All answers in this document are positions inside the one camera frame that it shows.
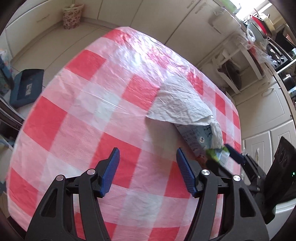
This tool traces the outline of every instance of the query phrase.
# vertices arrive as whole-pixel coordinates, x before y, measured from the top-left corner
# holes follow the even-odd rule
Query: cabinet
[[[201,0],[178,26],[166,46],[196,65],[228,37],[209,24],[219,11],[221,8],[214,1]]]
[[[130,26],[142,0],[104,0],[99,20],[119,26]]]
[[[276,83],[237,106],[242,138],[270,130],[291,119],[287,101]]]
[[[198,0],[143,0],[131,27],[164,44],[197,2]]]
[[[247,138],[245,140],[246,152],[258,163],[265,173],[272,164],[272,148],[270,132]]]
[[[6,38],[14,57],[31,40],[62,19],[65,2],[48,0],[26,12],[6,28]]]
[[[84,4],[82,16],[97,19],[102,0],[80,0],[78,3]]]
[[[271,131],[271,139],[272,139],[272,155],[276,152],[276,149],[279,145],[279,140],[283,136],[287,139],[294,147],[296,147],[296,130],[294,121],[290,120],[287,123],[280,125]]]

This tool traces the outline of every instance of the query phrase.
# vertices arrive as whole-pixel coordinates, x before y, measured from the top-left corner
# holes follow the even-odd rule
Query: tissue package
[[[177,130],[183,136],[196,157],[204,157],[205,150],[211,148],[212,129],[207,126],[179,125],[175,124]]]

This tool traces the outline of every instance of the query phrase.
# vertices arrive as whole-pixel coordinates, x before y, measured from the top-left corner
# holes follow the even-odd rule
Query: white paper towel
[[[211,148],[221,148],[223,145],[222,131],[212,111],[192,84],[180,76],[172,76],[161,85],[147,117],[173,124],[210,125],[213,133]]]

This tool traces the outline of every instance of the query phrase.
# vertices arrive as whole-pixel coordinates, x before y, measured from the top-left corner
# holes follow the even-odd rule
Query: blue rubber fingertip
[[[176,159],[177,159],[177,163],[181,171],[181,174],[183,176],[187,191],[191,193],[192,196],[194,196],[197,193],[197,190],[195,187],[195,177],[180,148],[177,150]]]
[[[105,196],[105,194],[107,192],[109,192],[109,190],[110,190],[112,180],[114,178],[115,172],[116,172],[118,164],[119,164],[119,159],[120,159],[120,152],[119,152],[119,149],[117,149],[114,152],[114,154],[109,162],[109,165],[107,166],[106,171],[102,177],[102,185],[101,185],[101,190],[100,190],[100,194],[102,196]]]

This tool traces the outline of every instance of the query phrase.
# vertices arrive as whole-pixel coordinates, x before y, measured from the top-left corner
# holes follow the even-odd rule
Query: red and white tablecloth
[[[99,200],[113,241],[183,240],[197,206],[176,163],[191,151],[173,124],[146,118],[163,81],[187,78],[221,125],[224,143],[241,149],[232,102],[198,69],[155,39],[128,27],[84,49],[43,91],[17,138],[7,178],[8,208],[23,227],[58,174],[81,175],[114,147],[120,163]],[[239,166],[229,162],[234,174]],[[83,236],[78,197],[75,221]],[[217,232],[222,199],[212,234]]]

